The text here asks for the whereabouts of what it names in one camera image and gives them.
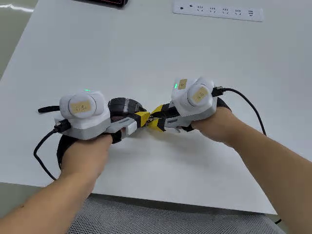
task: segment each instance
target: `sticker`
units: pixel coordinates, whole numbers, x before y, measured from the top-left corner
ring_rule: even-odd
[[[204,87],[201,87],[192,97],[194,102],[199,103],[200,101],[203,100],[204,97],[206,97],[208,94],[208,90],[205,89]]]
[[[186,82],[187,82],[187,79],[182,79],[180,80],[180,83],[179,83],[179,87],[178,89],[185,89],[186,88]]]
[[[90,104],[90,101],[80,101],[77,103],[71,103],[70,108],[73,114],[77,114],[77,113],[91,111],[91,104]]]

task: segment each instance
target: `power strip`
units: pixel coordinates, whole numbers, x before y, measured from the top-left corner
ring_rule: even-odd
[[[173,13],[257,22],[264,20],[262,9],[217,6],[207,3],[187,2],[185,0],[174,1]]]

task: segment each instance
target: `white tabletop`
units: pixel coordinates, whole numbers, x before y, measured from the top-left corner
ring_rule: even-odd
[[[177,15],[169,0],[131,0],[123,10],[40,0],[0,82],[0,181],[51,182],[32,155],[53,127],[53,114],[39,115],[39,107],[87,88],[153,110],[170,101],[175,78],[200,76],[242,91],[268,136],[312,160],[311,2],[238,3],[262,7],[265,21]],[[223,99],[260,129],[240,97]],[[56,176],[59,137],[39,151]],[[94,192],[275,213],[239,155],[199,132],[141,130],[113,145]]]

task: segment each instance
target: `hand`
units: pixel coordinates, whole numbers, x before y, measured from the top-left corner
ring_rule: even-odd
[[[244,125],[229,109],[224,107],[217,107],[213,116],[192,123],[192,127],[198,129],[204,136],[228,146]]]
[[[95,182],[104,170],[111,144],[110,135],[75,142],[64,154],[60,177],[79,175]]]

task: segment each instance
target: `wire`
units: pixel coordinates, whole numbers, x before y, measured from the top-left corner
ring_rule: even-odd
[[[231,88],[221,88],[221,90],[222,90],[223,92],[225,92],[225,91],[231,91],[231,92],[233,92],[233,93],[236,93],[236,94],[240,95],[240,96],[252,107],[252,109],[254,110],[255,114],[256,114],[257,117],[258,117],[258,120],[259,120],[259,123],[260,123],[260,126],[261,126],[261,129],[262,129],[263,134],[264,134],[264,135],[267,135],[267,133],[266,133],[266,131],[265,131],[265,129],[264,129],[263,122],[262,122],[262,120],[261,120],[261,117],[260,117],[259,112],[258,112],[257,109],[255,108],[255,106],[248,100],[248,98],[246,98],[245,95],[243,95],[240,91],[237,91],[237,90],[231,89]]]
[[[52,136],[54,133],[57,133],[57,129],[53,129],[52,131],[50,131],[47,135],[45,135],[44,138],[42,138],[42,140],[38,143],[38,145],[36,146],[35,150],[34,150],[34,156],[35,159],[37,159],[38,163],[40,164],[40,166],[43,168],[43,170],[51,177],[52,180],[56,180],[55,177],[49,172],[49,170],[45,167],[45,165],[43,164],[42,160],[38,157],[37,155],[37,151],[39,150],[39,148],[41,147],[41,145],[50,137]]]
[[[277,220],[276,222],[274,222],[275,224],[279,224],[282,221],[282,219]]]

